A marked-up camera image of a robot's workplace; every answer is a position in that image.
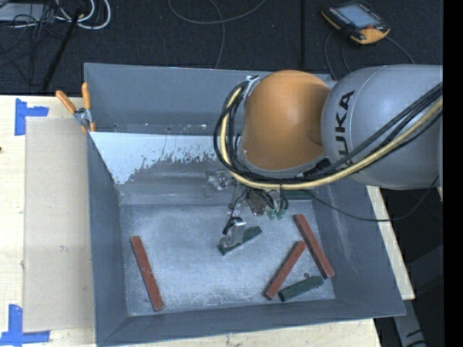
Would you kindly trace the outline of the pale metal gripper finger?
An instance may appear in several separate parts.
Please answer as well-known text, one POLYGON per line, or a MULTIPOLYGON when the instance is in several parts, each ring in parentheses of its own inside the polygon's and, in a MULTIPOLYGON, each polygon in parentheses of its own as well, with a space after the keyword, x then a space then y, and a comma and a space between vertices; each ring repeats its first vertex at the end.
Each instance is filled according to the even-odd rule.
POLYGON ((230 251, 239 246, 244 241, 247 223, 244 221, 230 221, 224 229, 224 236, 218 243, 220 251, 230 251))

